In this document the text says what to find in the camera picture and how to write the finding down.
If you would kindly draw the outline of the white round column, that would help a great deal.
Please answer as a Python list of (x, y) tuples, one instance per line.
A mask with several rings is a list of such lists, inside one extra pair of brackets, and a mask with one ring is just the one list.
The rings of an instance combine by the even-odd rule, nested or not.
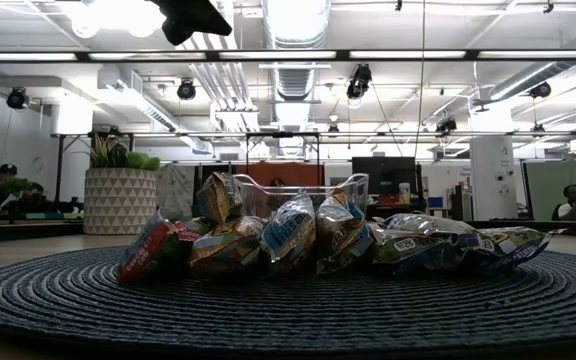
[(470, 144), (474, 219), (488, 221), (517, 216), (516, 172), (512, 138), (476, 137)]

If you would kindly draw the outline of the potted succulent white patterned pot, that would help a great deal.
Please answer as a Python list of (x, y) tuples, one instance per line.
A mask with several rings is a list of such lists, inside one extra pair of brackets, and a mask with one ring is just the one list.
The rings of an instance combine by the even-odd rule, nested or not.
[(129, 150), (117, 136), (94, 133), (85, 172), (83, 230), (136, 235), (156, 212), (160, 159)]

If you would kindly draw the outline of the black monitor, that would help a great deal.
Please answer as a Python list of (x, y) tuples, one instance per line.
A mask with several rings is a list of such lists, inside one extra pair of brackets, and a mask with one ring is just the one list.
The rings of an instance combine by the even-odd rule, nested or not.
[(412, 197), (417, 194), (416, 170), (413, 157), (352, 158), (352, 171), (368, 175), (368, 195), (379, 205), (406, 205), (399, 203), (398, 184), (404, 182), (411, 184), (412, 203)]

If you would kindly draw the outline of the black overhead light beam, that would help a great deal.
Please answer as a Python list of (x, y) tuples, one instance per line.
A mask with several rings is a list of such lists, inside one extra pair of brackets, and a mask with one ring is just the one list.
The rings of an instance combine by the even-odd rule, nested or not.
[(196, 62), (475, 62), (576, 61), (562, 50), (175, 50), (136, 52), (0, 52), (0, 63), (196, 63)]

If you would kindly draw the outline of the silver ventilation duct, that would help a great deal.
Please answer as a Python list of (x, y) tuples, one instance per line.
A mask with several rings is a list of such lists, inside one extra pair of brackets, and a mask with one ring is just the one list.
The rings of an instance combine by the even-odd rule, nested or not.
[[(326, 45), (331, 0), (262, 0), (265, 47), (312, 50)], [(279, 126), (308, 122), (317, 70), (312, 63), (272, 65), (274, 118)]]

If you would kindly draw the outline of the clear plastic bin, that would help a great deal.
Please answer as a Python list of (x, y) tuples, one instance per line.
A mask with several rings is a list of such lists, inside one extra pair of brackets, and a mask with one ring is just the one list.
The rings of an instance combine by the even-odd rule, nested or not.
[(347, 199), (366, 214), (368, 205), (368, 174), (353, 174), (335, 186), (262, 186), (245, 174), (234, 176), (242, 197), (242, 213), (269, 217), (286, 201), (299, 194), (309, 195), (315, 209), (335, 189), (341, 189)]

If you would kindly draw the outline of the white rectangular ceiling duct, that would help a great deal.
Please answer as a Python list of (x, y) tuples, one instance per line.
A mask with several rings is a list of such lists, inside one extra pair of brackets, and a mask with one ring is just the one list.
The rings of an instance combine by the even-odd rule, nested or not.
[(134, 107), (143, 116), (163, 127), (167, 133), (174, 134), (194, 153), (202, 155), (214, 153), (214, 147), (210, 142), (201, 140), (199, 136), (194, 136), (194, 130), (179, 124), (167, 110), (143, 92), (143, 78), (137, 72), (133, 71), (130, 77), (124, 80), (120, 77), (117, 68), (106, 65), (103, 70), (116, 71), (106, 78), (99, 75), (98, 85), (107, 89), (119, 103)]

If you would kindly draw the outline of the grey-green partition panel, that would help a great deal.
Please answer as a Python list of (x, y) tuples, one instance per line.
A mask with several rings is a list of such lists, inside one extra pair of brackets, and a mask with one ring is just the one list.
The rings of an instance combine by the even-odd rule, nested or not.
[(524, 162), (523, 170), (533, 219), (550, 221), (555, 206), (566, 201), (563, 189), (576, 184), (576, 160)]

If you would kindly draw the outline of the round dark blue woven placemat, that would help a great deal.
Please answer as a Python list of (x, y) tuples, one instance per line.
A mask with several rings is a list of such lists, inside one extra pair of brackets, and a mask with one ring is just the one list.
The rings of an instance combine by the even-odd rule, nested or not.
[(121, 285), (120, 249), (0, 268), (0, 334), (131, 360), (480, 358), (576, 350), (576, 255), (490, 277)]

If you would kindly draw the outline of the white patterned cloth cover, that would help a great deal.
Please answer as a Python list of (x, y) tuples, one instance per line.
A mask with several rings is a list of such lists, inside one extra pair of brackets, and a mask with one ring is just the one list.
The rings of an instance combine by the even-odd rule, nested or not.
[(176, 222), (193, 217), (194, 179), (191, 166), (170, 163), (157, 172), (156, 205), (164, 218)]

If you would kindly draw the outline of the small green potted plant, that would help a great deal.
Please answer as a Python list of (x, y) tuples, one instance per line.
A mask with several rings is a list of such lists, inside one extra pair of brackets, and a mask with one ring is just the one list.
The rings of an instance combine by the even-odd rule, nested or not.
[(1, 212), (14, 221), (20, 215), (19, 205), (24, 195), (32, 190), (32, 182), (25, 178), (10, 178), (3, 182), (1, 189), (4, 194)]

